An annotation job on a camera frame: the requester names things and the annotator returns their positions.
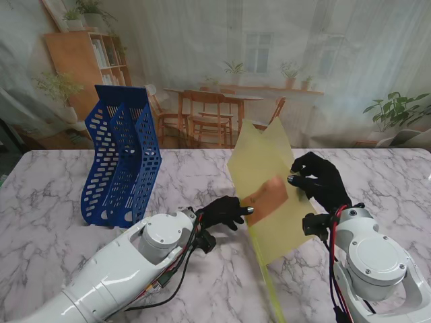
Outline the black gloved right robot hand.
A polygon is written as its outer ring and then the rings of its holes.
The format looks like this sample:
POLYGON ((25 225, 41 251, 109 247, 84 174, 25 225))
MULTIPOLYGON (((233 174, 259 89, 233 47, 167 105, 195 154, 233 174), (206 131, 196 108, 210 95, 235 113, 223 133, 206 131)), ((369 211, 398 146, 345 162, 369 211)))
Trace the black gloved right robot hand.
POLYGON ((294 160, 288 183, 314 198, 326 212, 333 213, 342 206, 352 206, 338 169, 328 160, 308 152, 294 160))

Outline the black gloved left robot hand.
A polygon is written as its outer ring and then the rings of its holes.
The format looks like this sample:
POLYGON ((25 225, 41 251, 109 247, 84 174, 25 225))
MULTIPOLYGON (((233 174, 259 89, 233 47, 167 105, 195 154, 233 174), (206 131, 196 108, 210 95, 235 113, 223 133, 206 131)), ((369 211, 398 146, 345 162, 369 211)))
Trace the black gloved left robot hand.
POLYGON ((238 225, 244 223, 243 217, 254 212, 252 206, 242 207, 240 199, 233 196, 223 196, 197 211, 200 216, 200 224, 208 229, 218 224, 227 226, 232 231, 238 230, 238 225))

